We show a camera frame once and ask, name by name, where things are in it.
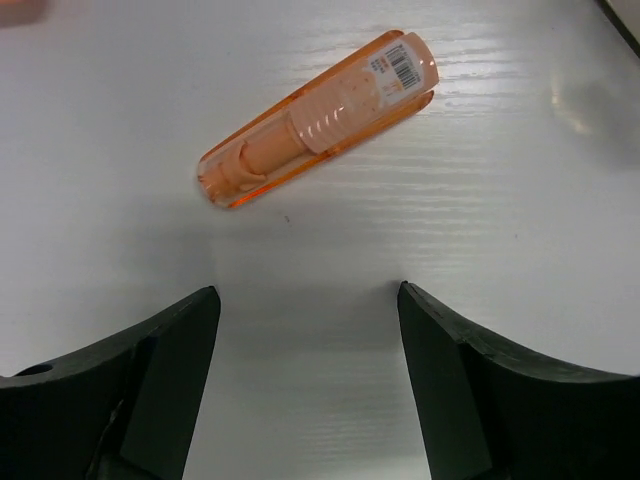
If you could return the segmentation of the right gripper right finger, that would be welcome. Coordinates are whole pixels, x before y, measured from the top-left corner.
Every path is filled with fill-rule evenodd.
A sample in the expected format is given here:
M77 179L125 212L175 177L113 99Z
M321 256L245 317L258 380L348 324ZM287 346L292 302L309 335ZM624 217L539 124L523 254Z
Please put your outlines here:
M435 479L635 479L639 380L561 361L397 295L401 340Z

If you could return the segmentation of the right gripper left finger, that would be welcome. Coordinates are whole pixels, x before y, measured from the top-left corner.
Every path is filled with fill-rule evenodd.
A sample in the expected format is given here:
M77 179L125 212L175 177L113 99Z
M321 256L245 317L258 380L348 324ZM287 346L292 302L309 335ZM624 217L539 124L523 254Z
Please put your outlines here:
M220 311L216 289L205 287L2 378L2 478L182 478Z

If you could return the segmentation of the orange highlighter pen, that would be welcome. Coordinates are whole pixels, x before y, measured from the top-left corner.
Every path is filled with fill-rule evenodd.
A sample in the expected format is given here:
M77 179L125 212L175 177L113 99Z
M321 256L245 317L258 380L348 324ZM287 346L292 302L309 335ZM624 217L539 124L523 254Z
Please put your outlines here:
M390 30L207 152L200 187L219 206L244 205L424 109L438 82L426 42Z

